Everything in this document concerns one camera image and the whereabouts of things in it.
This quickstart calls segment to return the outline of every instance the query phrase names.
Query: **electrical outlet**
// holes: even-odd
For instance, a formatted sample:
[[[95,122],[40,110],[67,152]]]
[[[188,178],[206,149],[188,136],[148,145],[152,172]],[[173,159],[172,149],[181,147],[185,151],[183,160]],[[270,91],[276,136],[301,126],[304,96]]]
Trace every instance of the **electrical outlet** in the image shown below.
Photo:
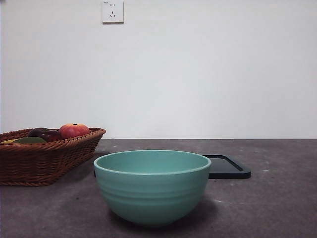
[[[123,23],[123,0],[104,0],[102,3],[103,23]]]

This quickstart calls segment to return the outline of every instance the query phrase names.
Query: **dark red apple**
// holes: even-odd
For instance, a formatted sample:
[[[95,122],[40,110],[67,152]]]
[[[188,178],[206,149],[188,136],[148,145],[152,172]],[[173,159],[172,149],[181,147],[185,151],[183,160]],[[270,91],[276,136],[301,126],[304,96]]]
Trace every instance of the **dark red apple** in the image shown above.
[[[61,134],[63,139],[68,139],[71,137],[76,137],[79,135],[85,135],[90,133],[90,130],[84,124],[76,124],[76,123],[69,123],[61,126],[58,130]]]
[[[32,129],[29,132],[28,137],[33,137],[33,136],[42,138],[47,142],[63,140],[59,131],[53,130],[53,129],[47,129],[44,127],[38,127],[38,128]]]

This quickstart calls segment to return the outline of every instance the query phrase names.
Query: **black tray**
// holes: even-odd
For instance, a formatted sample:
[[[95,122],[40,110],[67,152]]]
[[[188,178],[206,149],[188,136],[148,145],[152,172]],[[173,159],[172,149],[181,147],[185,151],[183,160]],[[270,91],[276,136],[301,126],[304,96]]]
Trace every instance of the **black tray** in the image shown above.
[[[251,177],[248,167],[225,155],[204,155],[211,159],[209,179],[247,179]]]

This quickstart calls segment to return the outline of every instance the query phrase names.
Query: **teal bowl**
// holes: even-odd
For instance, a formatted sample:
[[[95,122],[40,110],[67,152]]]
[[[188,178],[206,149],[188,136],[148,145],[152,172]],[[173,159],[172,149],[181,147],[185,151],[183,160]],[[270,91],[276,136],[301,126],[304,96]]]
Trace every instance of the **teal bowl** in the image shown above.
[[[112,153],[94,161],[108,207],[130,222],[165,226],[191,212],[204,194],[211,161],[171,150]]]

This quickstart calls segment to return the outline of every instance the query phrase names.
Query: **table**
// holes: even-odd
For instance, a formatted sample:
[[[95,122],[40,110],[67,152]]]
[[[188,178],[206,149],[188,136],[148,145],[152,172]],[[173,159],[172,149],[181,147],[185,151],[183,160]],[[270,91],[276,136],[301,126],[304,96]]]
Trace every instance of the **table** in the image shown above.
[[[210,179],[186,217],[143,228],[112,213],[93,173],[97,157],[126,150],[224,154],[248,179]],[[317,140],[102,139],[94,157],[45,187],[0,186],[1,238],[316,238]]]

